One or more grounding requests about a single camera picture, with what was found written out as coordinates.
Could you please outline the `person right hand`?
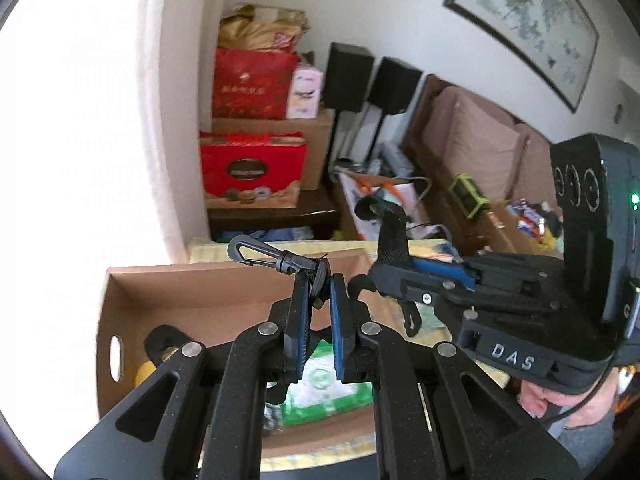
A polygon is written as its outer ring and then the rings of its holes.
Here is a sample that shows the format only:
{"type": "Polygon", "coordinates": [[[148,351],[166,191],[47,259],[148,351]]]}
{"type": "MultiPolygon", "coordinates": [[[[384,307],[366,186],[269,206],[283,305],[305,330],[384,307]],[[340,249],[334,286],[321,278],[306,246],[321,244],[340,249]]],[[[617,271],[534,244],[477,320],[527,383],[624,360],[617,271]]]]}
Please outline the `person right hand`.
{"type": "MultiPolygon", "coordinates": [[[[567,417],[564,422],[564,428],[575,429],[592,426],[600,422],[607,414],[612,412],[616,393],[617,376],[613,373],[588,403],[567,417]]],[[[532,382],[521,382],[520,404],[529,415],[541,418],[546,414],[550,404],[561,408],[574,408],[587,396],[588,393],[586,392],[579,396],[567,396],[566,394],[535,385],[532,382]]]]}

